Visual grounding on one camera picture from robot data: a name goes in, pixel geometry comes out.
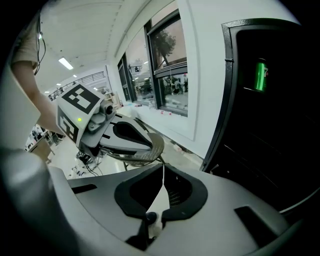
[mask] window frame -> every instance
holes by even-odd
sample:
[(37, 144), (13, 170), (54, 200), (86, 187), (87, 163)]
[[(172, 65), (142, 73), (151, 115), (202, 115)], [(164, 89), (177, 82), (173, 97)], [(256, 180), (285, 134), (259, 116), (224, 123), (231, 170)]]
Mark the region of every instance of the window frame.
[[(167, 77), (170, 75), (181, 75), (188, 73), (188, 66), (187, 61), (183, 61), (180, 63), (172, 64), (169, 66), (166, 66), (162, 69), (155, 70), (156, 63), (154, 59), (154, 55), (152, 52), (151, 47), (151, 36), (159, 33), (166, 27), (170, 26), (171, 24), (181, 20), (179, 9), (174, 10), (170, 14), (168, 14), (166, 17), (164, 17), (162, 20), (160, 20), (155, 26), (152, 27), (152, 21), (151, 19), (148, 20), (148, 22), (144, 25), (144, 39), (145, 39), (145, 45), (146, 45), (146, 51), (147, 51), (147, 60), (149, 65), (149, 72), (150, 72), (150, 83), (152, 87), (152, 94), (153, 98), (155, 100), (155, 108), (163, 111), (172, 112), (177, 115), (181, 115), (184, 117), (188, 117), (188, 111), (182, 110), (178, 108), (172, 108), (166, 106), (166, 100), (164, 97), (163, 88), (161, 88), (159, 79), (163, 77)], [(141, 104), (148, 106), (148, 103), (145, 101), (139, 101), (137, 99), (136, 93), (133, 88), (133, 84), (131, 83), (130, 74), (128, 71), (128, 63), (127, 63), (127, 56), (126, 53), (123, 54), (121, 60), (118, 63), (118, 71), (123, 66), (124, 68), (124, 76), (126, 79), (126, 85), (122, 86), (122, 89), (128, 88), (128, 94), (129, 94), (129, 101), (136, 104)]]
[(151, 37), (154, 34), (159, 33), (160, 31), (164, 30), (171, 24), (181, 20), (179, 9), (174, 10), (170, 14), (168, 14), (166, 17), (164, 17), (162, 20), (160, 20), (154, 27), (151, 27), (151, 20), (148, 22), (149, 25), (145, 25), (145, 33), (146, 33), (146, 40), (147, 40), (147, 50), (148, 50), (148, 59), (149, 60), (149, 70), (151, 71), (151, 81), (153, 85), (153, 92), (154, 92), (154, 98), (156, 101), (156, 108), (168, 112), (172, 112), (174, 114), (178, 114), (184, 117), (188, 117), (188, 111), (167, 107), (166, 106), (166, 100), (164, 97), (163, 88), (161, 88), (159, 79), (163, 77), (167, 77), (170, 75), (180, 75), (188, 73), (188, 66), (187, 61), (183, 61), (180, 63), (172, 64), (169, 66), (166, 66), (162, 69), (156, 70), (155, 67), (157, 66), (156, 60), (154, 58), (154, 55), (152, 53), (152, 47), (151, 47)]

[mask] window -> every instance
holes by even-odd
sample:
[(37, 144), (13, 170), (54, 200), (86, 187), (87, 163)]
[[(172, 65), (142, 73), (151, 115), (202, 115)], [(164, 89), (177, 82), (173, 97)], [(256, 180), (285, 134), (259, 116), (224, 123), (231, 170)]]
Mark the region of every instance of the window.
[(158, 108), (188, 116), (188, 67), (179, 10), (160, 20), (148, 33)]
[(188, 74), (174, 74), (158, 78), (164, 105), (188, 111)]
[(187, 61), (181, 19), (153, 33), (150, 40), (155, 70)]
[(185, 36), (176, 2), (149, 20), (128, 45), (118, 64), (127, 101), (188, 116)]
[(144, 27), (136, 34), (125, 51), (129, 82), (138, 102), (149, 103), (154, 99), (150, 80)]

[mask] wire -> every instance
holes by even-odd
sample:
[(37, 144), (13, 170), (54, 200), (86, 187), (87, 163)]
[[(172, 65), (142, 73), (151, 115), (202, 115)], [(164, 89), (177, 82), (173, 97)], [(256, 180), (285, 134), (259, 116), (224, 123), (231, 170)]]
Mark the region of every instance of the wire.
[(100, 170), (100, 168), (98, 167), (98, 165), (97, 165), (96, 163), (94, 163), (94, 164), (95, 164), (95, 167), (97, 167), (97, 168), (99, 169), (101, 175), (103, 176), (104, 174), (102, 173), (102, 171)]
[(94, 172), (93, 170), (91, 170), (91, 169), (89, 168), (89, 166), (88, 166), (87, 163), (85, 164), (85, 166), (86, 166), (87, 170), (88, 170), (90, 173), (92, 173), (94, 176), (99, 176), (96, 172)]
[(95, 177), (96, 177), (96, 175), (95, 175), (94, 173), (92, 173), (92, 172), (91, 172), (90, 168), (89, 168), (87, 165), (85, 165), (85, 167), (86, 167), (86, 169), (88, 170), (88, 172), (89, 172), (89, 173), (91, 173), (93, 176), (95, 176)]
[[(34, 72), (34, 75), (36, 75), (36, 74), (39, 72), (39, 70), (40, 70), (40, 64), (41, 64), (43, 58), (45, 57), (46, 50), (47, 50), (45, 39), (44, 39), (44, 37), (43, 37), (42, 34), (41, 34), (41, 25), (40, 25), (40, 22), (41, 22), (41, 21), (40, 21), (40, 14), (39, 14), (38, 26), (37, 26), (37, 32), (38, 32), (38, 33), (36, 34), (36, 36), (37, 36), (37, 42), (38, 42), (38, 44), (37, 44), (37, 46), (38, 46), (38, 51), (37, 51), (38, 66), (36, 67), (36, 70), (35, 70), (35, 72)], [(40, 39), (39, 39), (39, 35), (41, 35), (41, 37), (42, 37), (43, 46), (44, 46), (44, 53), (43, 53), (41, 59), (39, 58), (39, 53), (40, 53)]]

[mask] ceiling light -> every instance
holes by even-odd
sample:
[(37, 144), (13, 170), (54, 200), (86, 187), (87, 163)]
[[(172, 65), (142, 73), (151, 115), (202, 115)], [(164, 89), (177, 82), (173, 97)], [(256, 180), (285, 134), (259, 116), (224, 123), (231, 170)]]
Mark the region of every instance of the ceiling light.
[(70, 65), (70, 63), (65, 59), (65, 58), (61, 58), (59, 59), (59, 62), (64, 65), (68, 70), (73, 70), (74, 67)]

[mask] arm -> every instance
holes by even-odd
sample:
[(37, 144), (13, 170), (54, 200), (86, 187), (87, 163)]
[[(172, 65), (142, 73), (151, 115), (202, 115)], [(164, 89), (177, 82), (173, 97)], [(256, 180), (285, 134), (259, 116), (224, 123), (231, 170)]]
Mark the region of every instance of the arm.
[(12, 72), (22, 89), (40, 111), (38, 125), (58, 134), (63, 134), (56, 125), (56, 111), (53, 103), (41, 94), (36, 83), (33, 63), (31, 61), (18, 61), (12, 64)]

